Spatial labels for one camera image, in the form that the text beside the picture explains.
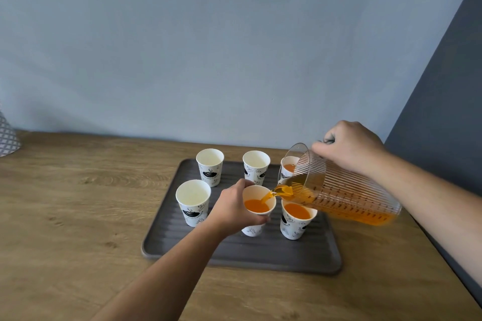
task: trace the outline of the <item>person's left arm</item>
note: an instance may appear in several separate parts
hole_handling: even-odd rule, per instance
[[[219,243],[228,235],[267,216],[244,207],[243,189],[248,180],[221,192],[208,218],[135,279],[97,313],[92,321],[177,320]]]

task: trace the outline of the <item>measuring jug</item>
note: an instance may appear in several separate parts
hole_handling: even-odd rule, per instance
[[[374,181],[342,169],[303,143],[290,148],[287,157],[296,162],[294,171],[286,177],[280,168],[281,185],[275,191],[289,202],[375,226],[388,223],[401,211],[400,203]],[[289,195],[277,190],[284,185],[290,187]]]

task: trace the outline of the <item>table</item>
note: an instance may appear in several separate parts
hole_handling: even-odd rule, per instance
[[[20,132],[0,158],[0,319],[85,320],[149,262],[140,246],[178,163],[245,147]],[[273,163],[285,150],[263,149]],[[208,267],[182,320],[475,320],[482,310],[411,216],[332,220],[333,277]]]

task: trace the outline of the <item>tray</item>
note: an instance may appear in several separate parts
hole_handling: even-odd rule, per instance
[[[279,165],[270,165],[263,186],[274,188],[278,182]],[[190,179],[199,179],[195,159],[186,159],[179,165],[166,192],[154,221],[142,242],[144,257],[157,259],[192,231],[184,221],[175,198],[179,185]],[[209,209],[219,198],[221,190],[244,178],[241,162],[224,161],[221,182],[212,188]],[[304,273],[335,274],[340,271],[342,261],[334,234],[325,213],[318,213],[299,240],[288,240],[280,232],[281,200],[271,213],[258,237],[248,237],[238,232],[227,237],[214,252],[210,265],[295,271]]]

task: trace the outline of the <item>wall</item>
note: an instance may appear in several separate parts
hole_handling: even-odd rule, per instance
[[[461,1],[0,0],[0,100],[31,130],[385,139]]]
[[[481,20],[480,0],[464,0],[385,143],[393,153],[480,196]],[[482,306],[482,288],[430,239]]]

